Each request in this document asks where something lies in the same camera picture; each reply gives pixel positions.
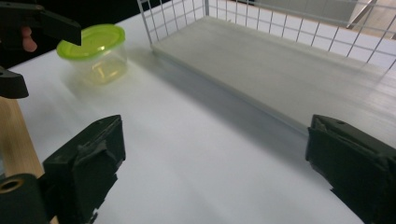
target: plastic cup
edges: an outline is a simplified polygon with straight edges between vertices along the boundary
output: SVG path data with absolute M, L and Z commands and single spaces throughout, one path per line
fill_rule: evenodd
M 94 84 L 106 84 L 127 70 L 125 32 L 114 24 L 99 24 L 81 32 L 81 46 L 61 41 L 56 51 Z

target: lime green lid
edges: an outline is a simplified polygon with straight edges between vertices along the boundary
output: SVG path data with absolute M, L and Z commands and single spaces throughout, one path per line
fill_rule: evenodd
M 113 24 L 100 24 L 88 27 L 81 32 L 81 46 L 62 40 L 56 52 L 68 60 L 85 60 L 113 49 L 125 40 L 124 30 Z

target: table surface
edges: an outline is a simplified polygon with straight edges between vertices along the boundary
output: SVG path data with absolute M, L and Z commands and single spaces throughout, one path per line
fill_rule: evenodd
M 140 15 L 120 26 L 128 72 L 107 85 L 54 51 L 10 69 L 40 161 L 121 114 L 127 158 L 95 223 L 361 223 L 304 160 L 305 135 L 153 54 Z

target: wire basket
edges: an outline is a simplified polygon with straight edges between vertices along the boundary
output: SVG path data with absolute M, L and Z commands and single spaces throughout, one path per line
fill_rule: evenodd
M 210 16 L 396 70 L 391 0 L 137 0 L 150 43 Z

